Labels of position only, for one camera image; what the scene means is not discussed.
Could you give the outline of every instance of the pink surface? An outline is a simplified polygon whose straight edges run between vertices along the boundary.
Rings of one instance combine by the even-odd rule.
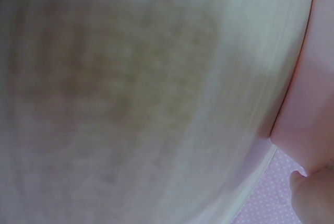
[[[334,2],[314,0],[305,41],[271,139],[308,173],[334,157]]]
[[[301,224],[292,210],[289,177],[303,169],[281,150],[231,224]]]

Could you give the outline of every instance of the finger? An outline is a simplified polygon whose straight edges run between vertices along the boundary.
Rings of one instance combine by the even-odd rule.
[[[290,190],[292,193],[295,193],[303,182],[306,180],[306,177],[301,175],[298,171],[294,171],[290,175]]]

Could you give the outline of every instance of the pink polka dot fabric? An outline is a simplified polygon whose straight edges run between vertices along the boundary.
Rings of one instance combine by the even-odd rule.
[[[292,210],[289,177],[303,169],[277,150],[263,178],[231,224],[301,224]]]

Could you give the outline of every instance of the hand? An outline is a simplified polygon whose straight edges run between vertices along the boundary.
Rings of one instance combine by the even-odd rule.
[[[290,176],[292,207],[303,224],[334,223],[334,169],[327,166],[308,177]]]

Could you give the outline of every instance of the stain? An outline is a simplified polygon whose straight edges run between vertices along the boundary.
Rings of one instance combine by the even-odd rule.
[[[52,118],[47,120],[61,132],[80,121],[109,122],[134,136],[152,128],[182,132],[218,40],[217,23],[204,10],[175,6],[173,0],[153,0],[149,7],[44,0],[25,21],[36,25],[30,35],[34,47],[15,54],[11,64],[13,96],[33,104],[40,121]],[[20,20],[26,15],[19,11]],[[15,39],[28,36],[20,20]],[[62,104],[53,107],[54,97]],[[159,125],[157,119],[165,120]]]

